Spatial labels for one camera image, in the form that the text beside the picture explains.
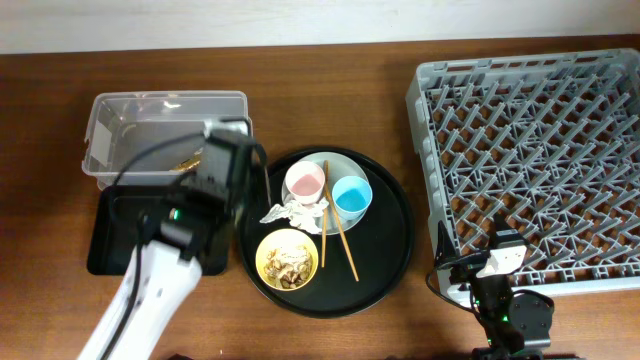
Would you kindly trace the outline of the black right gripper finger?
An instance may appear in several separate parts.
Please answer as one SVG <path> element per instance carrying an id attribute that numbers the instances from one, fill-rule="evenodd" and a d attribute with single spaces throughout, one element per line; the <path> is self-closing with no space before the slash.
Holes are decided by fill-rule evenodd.
<path id="1" fill-rule="evenodd" d="M 456 259 L 455 247 L 443 221 L 439 221 L 437 225 L 437 244 L 434 256 L 435 267 L 443 266 Z"/>
<path id="2" fill-rule="evenodd" d="M 492 233 L 492 248 L 502 249 L 516 246 L 527 246 L 528 241 L 522 234 L 511 227 L 506 218 L 496 214 L 493 218 L 494 232 Z"/>

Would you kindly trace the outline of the gold snack wrapper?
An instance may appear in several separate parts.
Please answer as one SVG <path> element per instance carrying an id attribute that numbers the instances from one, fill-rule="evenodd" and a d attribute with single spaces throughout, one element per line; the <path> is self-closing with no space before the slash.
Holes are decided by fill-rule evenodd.
<path id="1" fill-rule="evenodd" d="M 192 157 L 190 157 L 187 160 L 184 160 L 183 162 L 173 167 L 172 171 L 184 172 L 184 171 L 189 171 L 193 168 L 196 168 L 201 162 L 202 152 L 203 152 L 203 149 L 199 149 L 193 154 Z"/>

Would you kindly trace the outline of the pink plastic cup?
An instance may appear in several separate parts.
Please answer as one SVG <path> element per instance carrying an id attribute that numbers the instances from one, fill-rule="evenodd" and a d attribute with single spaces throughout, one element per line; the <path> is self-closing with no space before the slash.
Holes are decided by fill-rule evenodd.
<path id="1" fill-rule="evenodd" d="M 299 161 L 287 170 L 284 183 L 296 201 L 310 205 L 320 199 L 325 180 L 325 173 L 318 164 Z"/>

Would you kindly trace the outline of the white tissue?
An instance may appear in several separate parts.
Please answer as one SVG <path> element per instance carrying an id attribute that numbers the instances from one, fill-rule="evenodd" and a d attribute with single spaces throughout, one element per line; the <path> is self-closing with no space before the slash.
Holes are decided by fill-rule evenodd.
<path id="1" fill-rule="evenodd" d="M 324 211 L 328 206 L 329 203 L 325 198 L 321 198 L 317 203 L 303 205 L 289 196 L 284 204 L 273 205 L 259 222 L 268 224 L 276 220 L 287 219 L 290 226 L 308 234 L 317 235 L 322 232 L 322 228 L 316 224 L 316 220 L 324 216 Z"/>

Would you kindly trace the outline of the blue plastic cup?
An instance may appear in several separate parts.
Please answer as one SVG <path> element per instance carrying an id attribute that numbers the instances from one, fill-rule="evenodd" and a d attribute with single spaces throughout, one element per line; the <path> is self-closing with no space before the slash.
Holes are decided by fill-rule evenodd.
<path id="1" fill-rule="evenodd" d="M 359 218 L 373 200 L 369 182 L 358 176 L 340 178 L 333 186 L 331 195 L 338 215 L 345 220 Z"/>

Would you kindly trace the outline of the yellow bowl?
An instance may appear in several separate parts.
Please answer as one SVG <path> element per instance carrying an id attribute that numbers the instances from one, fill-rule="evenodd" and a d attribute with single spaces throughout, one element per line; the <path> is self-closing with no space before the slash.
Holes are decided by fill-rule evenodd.
<path id="1" fill-rule="evenodd" d="M 308 285 L 319 267 L 319 253 L 313 240 L 295 229 L 280 229 L 258 245 L 255 269 L 269 288 L 291 292 Z"/>

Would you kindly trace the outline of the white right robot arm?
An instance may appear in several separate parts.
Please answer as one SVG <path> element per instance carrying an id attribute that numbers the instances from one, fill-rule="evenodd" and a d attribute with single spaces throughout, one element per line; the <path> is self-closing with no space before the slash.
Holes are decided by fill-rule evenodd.
<path id="1" fill-rule="evenodd" d="M 470 287 L 468 307 L 484 329 L 488 345 L 473 360 L 542 359 L 551 344 L 554 301 L 535 291 L 513 290 L 509 276 L 524 262 L 528 241 L 501 215 L 493 218 L 487 247 L 458 257 L 444 223 L 437 225 L 434 270 Z"/>

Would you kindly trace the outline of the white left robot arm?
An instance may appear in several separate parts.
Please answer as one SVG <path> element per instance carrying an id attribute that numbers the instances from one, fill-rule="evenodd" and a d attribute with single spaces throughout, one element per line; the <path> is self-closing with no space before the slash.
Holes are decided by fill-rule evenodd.
<path id="1" fill-rule="evenodd" d="M 134 240 L 129 265 L 80 358 L 148 358 L 201 277 L 225 271 L 266 155 L 254 137 L 240 132 L 214 129 L 200 137 L 199 165 L 128 224 Z"/>

